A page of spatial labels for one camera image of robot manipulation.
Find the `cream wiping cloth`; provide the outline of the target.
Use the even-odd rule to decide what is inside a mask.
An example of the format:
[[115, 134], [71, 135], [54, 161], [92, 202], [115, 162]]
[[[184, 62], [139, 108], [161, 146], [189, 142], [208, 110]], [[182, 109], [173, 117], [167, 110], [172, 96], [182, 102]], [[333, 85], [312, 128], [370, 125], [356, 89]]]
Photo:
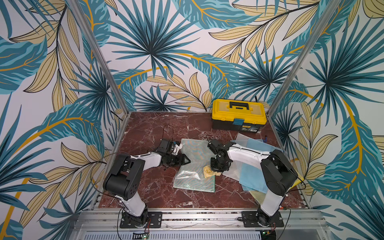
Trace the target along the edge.
[[208, 179], [216, 175], [209, 165], [203, 167], [204, 178]]

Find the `white blue-edged mesh document bag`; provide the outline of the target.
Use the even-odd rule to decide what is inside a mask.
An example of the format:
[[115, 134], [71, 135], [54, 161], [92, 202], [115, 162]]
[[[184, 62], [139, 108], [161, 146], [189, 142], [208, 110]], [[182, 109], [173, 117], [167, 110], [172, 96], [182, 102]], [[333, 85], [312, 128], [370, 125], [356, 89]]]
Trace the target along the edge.
[[[254, 139], [247, 137], [243, 134], [238, 134], [236, 136], [236, 138], [234, 140], [232, 140], [232, 142], [235, 142], [236, 144], [239, 144], [242, 147], [247, 147], [247, 148], [250, 148], [252, 150], [255, 150], [255, 147], [252, 147], [252, 145], [251, 145], [252, 140], [254, 140]], [[239, 181], [241, 170], [242, 170], [242, 164], [243, 163], [241, 163], [241, 162], [234, 161], [231, 164], [230, 169], [228, 171], [223, 172], [223, 175], [228, 177], [228, 178], [231, 178], [235, 181]]]

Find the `green-edged mesh document bag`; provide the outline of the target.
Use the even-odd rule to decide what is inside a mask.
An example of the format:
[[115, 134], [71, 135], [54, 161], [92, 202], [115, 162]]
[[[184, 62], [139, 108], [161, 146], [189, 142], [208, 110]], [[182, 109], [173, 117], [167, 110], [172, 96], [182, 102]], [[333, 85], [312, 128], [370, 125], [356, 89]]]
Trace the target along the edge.
[[204, 177], [204, 167], [209, 166], [214, 154], [208, 148], [208, 141], [182, 139], [181, 153], [191, 161], [181, 166], [175, 175], [173, 187], [182, 190], [215, 192], [215, 177]]

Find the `light blue mesh document bag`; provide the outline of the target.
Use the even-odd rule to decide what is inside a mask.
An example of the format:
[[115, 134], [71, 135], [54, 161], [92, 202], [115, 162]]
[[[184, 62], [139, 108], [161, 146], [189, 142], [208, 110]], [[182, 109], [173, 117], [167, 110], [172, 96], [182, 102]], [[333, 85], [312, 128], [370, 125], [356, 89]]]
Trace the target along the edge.
[[[279, 148], [254, 139], [248, 139], [246, 147], [263, 152], [281, 151]], [[268, 191], [262, 170], [249, 164], [242, 164], [239, 182], [243, 186], [244, 191], [258, 191], [264, 194]]]

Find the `yellow mesh document bag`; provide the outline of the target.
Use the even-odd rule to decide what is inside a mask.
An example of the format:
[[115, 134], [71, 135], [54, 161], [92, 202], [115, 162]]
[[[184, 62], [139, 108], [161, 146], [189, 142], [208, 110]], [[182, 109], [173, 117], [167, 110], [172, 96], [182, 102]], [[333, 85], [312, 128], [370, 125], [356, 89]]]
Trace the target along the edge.
[[[303, 180], [304, 180], [304, 177], [299, 175], [299, 178], [295, 181], [294, 185], [290, 188], [290, 190], [292, 190], [297, 185], [300, 185]], [[260, 191], [256, 191], [250, 188], [246, 188], [245, 186], [243, 186], [243, 190], [246, 192], [249, 192], [252, 195], [252, 197], [256, 200], [256, 202], [259, 203], [260, 205], [263, 203], [266, 197], [265, 193], [262, 193]]]

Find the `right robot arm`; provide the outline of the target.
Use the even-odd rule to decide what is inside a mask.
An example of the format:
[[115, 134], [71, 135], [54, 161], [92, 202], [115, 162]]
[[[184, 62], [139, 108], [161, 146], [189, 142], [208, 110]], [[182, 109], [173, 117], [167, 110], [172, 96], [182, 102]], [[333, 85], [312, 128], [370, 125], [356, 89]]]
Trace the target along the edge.
[[274, 216], [288, 191], [299, 179], [298, 173], [280, 150], [263, 152], [243, 147], [234, 142], [221, 144], [217, 140], [208, 143], [208, 148], [215, 155], [211, 158], [211, 169], [225, 172], [234, 161], [247, 164], [262, 171], [267, 185], [265, 201], [259, 207], [264, 216]]

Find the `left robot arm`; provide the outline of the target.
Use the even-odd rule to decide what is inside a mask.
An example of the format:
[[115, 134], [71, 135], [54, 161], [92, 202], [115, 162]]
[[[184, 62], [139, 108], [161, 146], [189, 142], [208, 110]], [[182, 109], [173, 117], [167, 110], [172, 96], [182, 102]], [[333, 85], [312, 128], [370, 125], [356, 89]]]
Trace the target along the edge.
[[147, 205], [138, 193], [142, 174], [145, 170], [160, 165], [166, 167], [184, 166], [191, 160], [185, 154], [164, 154], [148, 152], [143, 155], [118, 154], [107, 174], [103, 188], [117, 198], [133, 217], [142, 217]]

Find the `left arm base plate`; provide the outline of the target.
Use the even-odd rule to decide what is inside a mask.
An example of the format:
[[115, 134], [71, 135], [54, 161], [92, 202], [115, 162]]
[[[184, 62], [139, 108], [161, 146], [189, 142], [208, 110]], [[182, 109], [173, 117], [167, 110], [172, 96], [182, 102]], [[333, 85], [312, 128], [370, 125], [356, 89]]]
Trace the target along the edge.
[[160, 229], [162, 226], [162, 212], [143, 212], [140, 217], [135, 217], [126, 212], [122, 213], [119, 227], [121, 229]]

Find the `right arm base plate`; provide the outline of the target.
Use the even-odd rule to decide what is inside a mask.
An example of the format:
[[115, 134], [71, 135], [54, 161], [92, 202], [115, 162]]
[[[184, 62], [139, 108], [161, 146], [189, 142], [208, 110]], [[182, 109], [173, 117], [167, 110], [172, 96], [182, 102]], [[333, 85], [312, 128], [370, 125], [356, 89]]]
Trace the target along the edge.
[[243, 211], [241, 219], [245, 228], [280, 228], [284, 226], [283, 218], [280, 212], [276, 212], [273, 216], [259, 211]]

